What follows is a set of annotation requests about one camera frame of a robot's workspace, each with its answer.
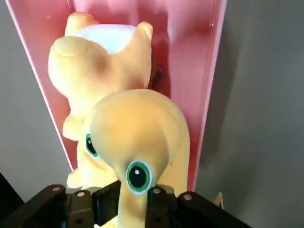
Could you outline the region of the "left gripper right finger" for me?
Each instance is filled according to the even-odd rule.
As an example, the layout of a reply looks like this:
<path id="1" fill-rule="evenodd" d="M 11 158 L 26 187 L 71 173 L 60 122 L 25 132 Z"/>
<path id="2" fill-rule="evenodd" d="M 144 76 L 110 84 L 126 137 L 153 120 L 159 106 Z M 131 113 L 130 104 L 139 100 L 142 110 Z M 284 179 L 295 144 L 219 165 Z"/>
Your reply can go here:
<path id="1" fill-rule="evenodd" d="M 187 191 L 179 196 L 159 186 L 148 191 L 148 228 L 248 228 L 249 225 L 203 196 Z"/>

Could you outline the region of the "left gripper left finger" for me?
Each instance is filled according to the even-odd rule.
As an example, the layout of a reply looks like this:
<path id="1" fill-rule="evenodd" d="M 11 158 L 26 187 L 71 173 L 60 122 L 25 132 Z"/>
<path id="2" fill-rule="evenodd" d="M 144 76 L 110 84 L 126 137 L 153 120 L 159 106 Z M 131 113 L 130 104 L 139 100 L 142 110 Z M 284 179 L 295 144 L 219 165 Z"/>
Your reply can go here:
<path id="1" fill-rule="evenodd" d="M 121 182 L 103 188 L 90 187 L 67 192 L 54 191 L 54 186 L 43 189 L 26 203 L 28 214 L 25 228 L 93 228 L 104 226 L 118 214 Z"/>

